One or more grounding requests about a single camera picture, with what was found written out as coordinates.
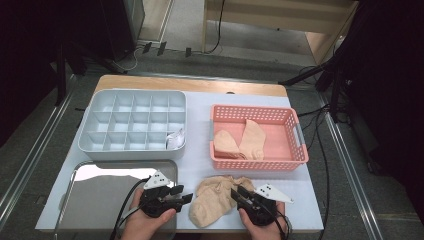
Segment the silver metal tray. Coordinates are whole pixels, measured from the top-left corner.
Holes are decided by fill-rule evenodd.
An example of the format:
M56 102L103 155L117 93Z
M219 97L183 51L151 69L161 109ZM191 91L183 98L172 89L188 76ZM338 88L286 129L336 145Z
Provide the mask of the silver metal tray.
M161 171L171 187L178 182L170 160L87 161L71 175L54 230L54 240L109 240L117 216L129 210L134 186Z

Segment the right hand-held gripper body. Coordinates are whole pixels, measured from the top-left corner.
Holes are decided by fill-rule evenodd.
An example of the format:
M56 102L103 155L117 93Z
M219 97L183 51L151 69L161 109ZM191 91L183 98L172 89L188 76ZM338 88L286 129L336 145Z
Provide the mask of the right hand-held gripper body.
M277 217L276 202L293 203L294 200L271 184L264 184L254 191L252 198L245 198L244 204L238 204L248 214L256 226L267 226Z

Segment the black metal stand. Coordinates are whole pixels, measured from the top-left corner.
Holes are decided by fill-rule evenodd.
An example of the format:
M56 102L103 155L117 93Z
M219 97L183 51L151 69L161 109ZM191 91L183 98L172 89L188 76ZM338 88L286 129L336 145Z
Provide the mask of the black metal stand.
M62 41L56 48L56 73L57 73L57 99L56 106L59 106L66 95L66 67L68 63L73 72L78 71L78 54L75 52L70 41Z

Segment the wooden bench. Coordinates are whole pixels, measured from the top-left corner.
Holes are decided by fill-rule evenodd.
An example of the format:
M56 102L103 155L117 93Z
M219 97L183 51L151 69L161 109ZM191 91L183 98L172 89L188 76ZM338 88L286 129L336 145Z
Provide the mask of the wooden bench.
M206 50L207 21L280 28L306 33L316 64L330 54L348 32L358 0L203 0L202 50Z

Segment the white table cover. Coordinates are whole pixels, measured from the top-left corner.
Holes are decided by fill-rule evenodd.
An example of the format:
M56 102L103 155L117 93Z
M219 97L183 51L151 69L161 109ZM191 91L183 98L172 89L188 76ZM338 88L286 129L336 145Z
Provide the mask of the white table cover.
M186 96L188 100L187 143L183 157L177 160L176 164L178 166L178 182L187 189L195 188L202 178L217 173L212 167L212 160L207 149L212 104L234 103L281 107L290 105L287 97L276 96L205 92L188 92ZM76 142L73 142L36 224L38 230L43 232L53 230L59 217L59 207L65 196L65 190L71 180L71 172L77 164L88 159L88 155L79 149ZM317 199L305 164L293 171L259 171L249 172L248 175L257 184L263 184L266 180L270 180L274 186L294 199L292 204L286 206L286 213L294 232L315 233L323 229Z

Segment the white sock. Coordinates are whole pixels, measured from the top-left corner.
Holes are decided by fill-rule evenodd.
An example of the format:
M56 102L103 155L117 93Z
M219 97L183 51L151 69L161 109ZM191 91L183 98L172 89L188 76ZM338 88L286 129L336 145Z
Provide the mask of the white sock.
M183 129L169 134L166 137L166 149L167 150L176 150L183 146L185 143L185 132Z

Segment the person's right hand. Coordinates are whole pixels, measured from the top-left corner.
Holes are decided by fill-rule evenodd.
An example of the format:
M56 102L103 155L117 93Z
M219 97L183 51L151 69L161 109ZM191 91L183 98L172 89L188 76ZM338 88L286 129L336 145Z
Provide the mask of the person's right hand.
M283 202L277 201L276 207L277 210L281 213L281 215L277 217L277 220L281 226L281 229L284 232L287 232L287 224L284 220L285 204ZM239 209L239 215L252 240L281 240L280 229L276 223L272 223L267 226L256 226L250 221L248 214L242 208Z

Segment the person's left hand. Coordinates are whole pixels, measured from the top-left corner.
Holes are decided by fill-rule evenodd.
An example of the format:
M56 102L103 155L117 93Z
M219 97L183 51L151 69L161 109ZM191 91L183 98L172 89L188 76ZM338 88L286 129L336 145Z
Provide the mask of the person's left hand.
M155 232L175 215L175 209L168 209L158 218L151 218L137 209L126 219L120 240L150 240Z

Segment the beige sock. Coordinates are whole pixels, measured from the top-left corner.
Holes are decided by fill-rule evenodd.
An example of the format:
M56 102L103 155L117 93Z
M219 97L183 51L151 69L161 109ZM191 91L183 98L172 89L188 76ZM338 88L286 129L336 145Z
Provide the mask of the beige sock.
M244 177L244 176L239 177L239 178L230 177L230 180L232 182L232 188L234 190L237 190L239 187L243 187L247 191L254 191L255 190L255 187L254 187L252 181L247 177Z
M198 185L189 210L189 218L195 226L207 227L235 207L236 202L231 198L233 188L230 177L213 176Z
M213 145L216 157L230 159L239 157L239 147L228 131L217 131L214 135Z
M246 160L263 160L266 134L253 120L246 120L245 129L239 145L240 154Z

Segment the dark curtain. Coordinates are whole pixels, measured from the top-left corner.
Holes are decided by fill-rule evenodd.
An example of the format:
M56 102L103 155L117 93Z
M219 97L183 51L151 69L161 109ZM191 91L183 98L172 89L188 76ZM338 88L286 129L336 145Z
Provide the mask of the dark curtain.
M339 48L346 94L424 224L424 0L359 0Z
M57 90L57 45L89 2L0 0L0 147Z

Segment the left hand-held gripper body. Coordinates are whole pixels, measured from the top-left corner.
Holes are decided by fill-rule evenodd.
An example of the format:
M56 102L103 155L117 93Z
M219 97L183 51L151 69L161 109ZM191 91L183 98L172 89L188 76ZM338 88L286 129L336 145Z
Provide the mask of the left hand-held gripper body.
M171 181L159 170L149 177L143 185L139 208L149 217L158 218L176 205L167 197L171 194Z

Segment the pink perforated plastic basket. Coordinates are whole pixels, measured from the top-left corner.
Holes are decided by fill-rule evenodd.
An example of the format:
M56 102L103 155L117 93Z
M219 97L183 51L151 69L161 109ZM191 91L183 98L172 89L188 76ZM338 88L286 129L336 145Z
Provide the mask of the pink perforated plastic basket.
M263 160L215 156L213 139L217 131L228 131L238 147L246 120L255 121L265 132ZM216 169L294 170L309 160L296 112L292 108L214 105L211 107L210 155Z

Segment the black tripod stand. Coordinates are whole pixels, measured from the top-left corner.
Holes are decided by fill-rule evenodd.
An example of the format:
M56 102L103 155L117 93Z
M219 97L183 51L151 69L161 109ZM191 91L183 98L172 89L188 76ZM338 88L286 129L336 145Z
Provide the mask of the black tripod stand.
M338 56L333 56L324 63L313 67L312 69L299 74L296 77L293 77L289 80L279 81L278 84L282 86L292 86L301 82L309 77L312 77L320 73L320 77L315 83L315 89L318 92L324 92L329 87L332 87L332 94L330 99L330 108L329 113L334 123L338 123L338 99L342 85L342 71L339 67L340 58Z

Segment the white compartment storage box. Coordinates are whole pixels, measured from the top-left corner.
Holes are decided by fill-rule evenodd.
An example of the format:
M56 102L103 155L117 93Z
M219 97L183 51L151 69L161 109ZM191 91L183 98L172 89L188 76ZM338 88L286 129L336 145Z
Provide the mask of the white compartment storage box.
M102 90L88 106L78 146L93 160L174 160L184 155L186 125L187 101L181 91ZM167 150L166 137L179 129L185 143Z

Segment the dark cabinet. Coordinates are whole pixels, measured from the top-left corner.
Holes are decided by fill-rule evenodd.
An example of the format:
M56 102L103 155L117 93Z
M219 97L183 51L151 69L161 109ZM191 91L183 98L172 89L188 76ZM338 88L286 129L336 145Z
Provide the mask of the dark cabinet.
M113 60L135 50L145 19L143 0L101 0Z

